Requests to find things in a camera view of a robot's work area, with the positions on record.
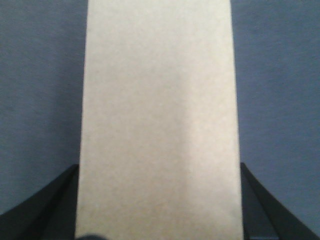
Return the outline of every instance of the blue fabric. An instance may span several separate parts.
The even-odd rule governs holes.
[[[241,159],[320,236],[320,1],[231,2]]]

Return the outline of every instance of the black object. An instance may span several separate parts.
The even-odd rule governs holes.
[[[0,215],[0,240],[72,240],[75,232],[78,165]]]
[[[258,182],[244,163],[241,163],[241,177],[245,240],[320,240]],[[247,195],[248,188],[254,192],[252,198]],[[265,217],[269,222],[266,225],[262,220]]]
[[[73,240],[78,177],[79,168],[74,165],[41,191],[0,215],[0,239]],[[257,181],[244,163],[241,185],[245,240],[320,240]],[[87,235],[77,240],[106,239]]]

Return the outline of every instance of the gray-blue background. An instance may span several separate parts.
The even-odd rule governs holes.
[[[231,2],[241,159],[320,235],[320,1]],[[79,161],[86,15],[0,1],[0,213]]]

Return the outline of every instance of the cardboard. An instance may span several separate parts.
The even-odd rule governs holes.
[[[76,235],[240,240],[228,0],[90,0]]]

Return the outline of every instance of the beige paper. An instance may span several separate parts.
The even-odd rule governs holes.
[[[90,0],[76,235],[242,239],[228,0]]]

